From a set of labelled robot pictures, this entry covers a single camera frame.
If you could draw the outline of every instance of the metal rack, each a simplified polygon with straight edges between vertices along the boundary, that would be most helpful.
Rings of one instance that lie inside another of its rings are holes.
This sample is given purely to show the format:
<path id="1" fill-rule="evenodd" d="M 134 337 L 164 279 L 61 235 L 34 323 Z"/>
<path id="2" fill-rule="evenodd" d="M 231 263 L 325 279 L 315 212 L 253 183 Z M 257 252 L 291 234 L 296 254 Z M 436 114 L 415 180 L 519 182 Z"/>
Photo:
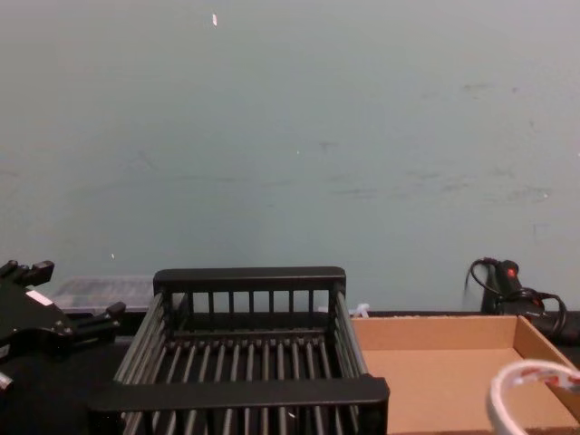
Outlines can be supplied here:
<path id="1" fill-rule="evenodd" d="M 90 402 L 91 434 L 386 433 L 388 388 L 344 286 L 338 267 L 158 272 L 115 383 Z"/>

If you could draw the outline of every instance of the white tape roll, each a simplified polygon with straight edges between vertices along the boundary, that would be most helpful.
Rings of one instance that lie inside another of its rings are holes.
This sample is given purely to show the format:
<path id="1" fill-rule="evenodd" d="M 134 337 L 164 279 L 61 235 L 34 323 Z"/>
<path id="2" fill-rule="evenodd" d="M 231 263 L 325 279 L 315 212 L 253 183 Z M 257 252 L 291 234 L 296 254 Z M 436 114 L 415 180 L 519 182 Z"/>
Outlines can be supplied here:
<path id="1" fill-rule="evenodd" d="M 527 435 L 511 417 L 503 400 L 506 390 L 527 382 L 543 382 L 580 392 L 580 372 L 564 365 L 540 360 L 523 360 L 507 365 L 491 382 L 486 403 L 489 420 L 497 434 Z"/>

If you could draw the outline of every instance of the black cable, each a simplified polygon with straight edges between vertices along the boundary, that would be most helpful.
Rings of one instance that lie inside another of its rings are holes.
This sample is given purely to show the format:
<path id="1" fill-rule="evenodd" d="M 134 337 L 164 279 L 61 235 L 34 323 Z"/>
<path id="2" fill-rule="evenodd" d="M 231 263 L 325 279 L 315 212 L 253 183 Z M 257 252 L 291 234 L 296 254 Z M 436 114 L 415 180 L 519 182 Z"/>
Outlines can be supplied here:
<path id="1" fill-rule="evenodd" d="M 541 303 L 542 307 L 544 306 L 544 302 L 547 299 L 554 299 L 558 302 L 558 314 L 552 325 L 552 329 L 549 333 L 546 334 L 548 338 L 557 338 L 559 334 L 562 333 L 564 326 L 566 325 L 566 318 L 567 318 L 567 308 L 564 301 L 558 295 L 552 295 L 550 293 L 543 293 L 537 292 L 533 288 L 529 287 L 522 287 L 521 290 L 517 290 L 515 292 L 509 293 L 504 295 L 500 293 L 497 289 L 490 287 L 489 285 L 485 284 L 481 281 L 478 276 L 475 274 L 475 268 L 477 266 L 497 266 L 500 262 L 495 258 L 484 257 L 475 260 L 471 263 L 467 275 L 465 276 L 465 285 L 464 285 L 464 292 L 467 292 L 468 289 L 468 282 L 469 277 L 471 276 L 473 280 L 481 285 L 484 289 L 488 290 L 489 292 L 493 293 L 498 297 L 497 304 L 502 302 L 516 302 L 520 299 L 527 299 L 532 303 Z"/>
<path id="2" fill-rule="evenodd" d="M 498 290 L 485 284 L 483 281 L 481 281 L 478 278 L 477 275 L 475 275 L 475 268 L 477 266 L 495 266 L 498 264 L 499 264 L 499 261 L 497 261 L 495 258 L 489 258 L 489 257 L 479 258 L 479 259 L 475 260 L 473 263 L 471 263 L 471 266 L 468 269 L 468 274 L 465 276 L 465 285 L 463 286 L 464 292 L 468 291 L 469 276 L 471 276 L 471 277 L 473 277 L 473 280 L 476 283 L 478 283 L 479 285 L 481 285 L 483 288 L 485 288 L 486 290 L 489 290 L 494 295 L 502 297 L 503 295 Z"/>

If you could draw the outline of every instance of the wall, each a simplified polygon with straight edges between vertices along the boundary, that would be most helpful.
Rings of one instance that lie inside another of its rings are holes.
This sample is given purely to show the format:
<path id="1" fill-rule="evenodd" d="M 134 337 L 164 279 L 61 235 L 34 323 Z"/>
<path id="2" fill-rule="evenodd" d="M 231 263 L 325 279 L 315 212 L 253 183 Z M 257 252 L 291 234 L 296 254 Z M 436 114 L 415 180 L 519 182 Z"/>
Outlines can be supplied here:
<path id="1" fill-rule="evenodd" d="M 380 309 L 461 308 L 470 261 L 509 257 L 580 308 L 579 14 L 0 0 L 0 253 L 53 285 L 337 265 Z"/>

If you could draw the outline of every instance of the cardboard box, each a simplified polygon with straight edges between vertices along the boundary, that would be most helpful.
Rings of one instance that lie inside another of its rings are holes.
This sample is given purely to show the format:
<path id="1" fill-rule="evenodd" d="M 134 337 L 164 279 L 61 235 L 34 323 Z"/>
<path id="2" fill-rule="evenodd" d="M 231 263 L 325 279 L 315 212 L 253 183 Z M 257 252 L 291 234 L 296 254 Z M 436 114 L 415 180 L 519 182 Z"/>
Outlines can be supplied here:
<path id="1" fill-rule="evenodd" d="M 490 432 L 485 399 L 501 367 L 523 358 L 573 367 L 525 318 L 353 319 L 369 372 L 391 389 L 387 433 Z M 580 433 L 580 395 L 531 383 L 507 406 L 525 428 Z"/>

